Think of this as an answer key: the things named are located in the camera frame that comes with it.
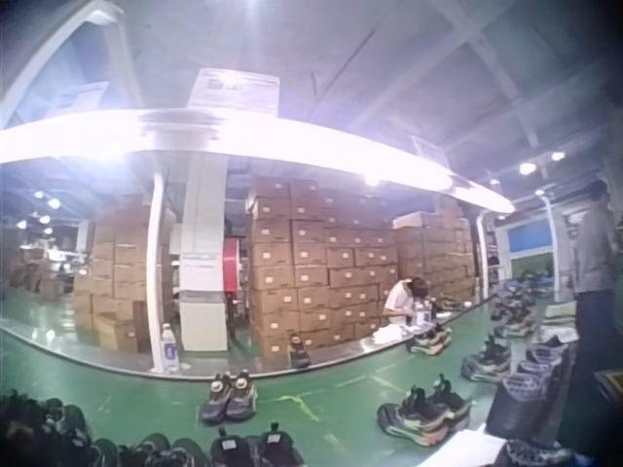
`worker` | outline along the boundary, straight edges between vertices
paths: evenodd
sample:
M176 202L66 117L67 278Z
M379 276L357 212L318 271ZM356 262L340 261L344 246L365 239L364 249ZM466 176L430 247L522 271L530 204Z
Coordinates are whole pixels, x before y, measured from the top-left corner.
M415 314L415 303L428 296L426 282L419 278L399 280L387 295L384 315L389 316L392 324L411 324Z
M618 245L606 183L592 182L588 195L591 205L580 222L576 243L575 324L580 341L575 377L578 380L609 368L618 341L613 322Z

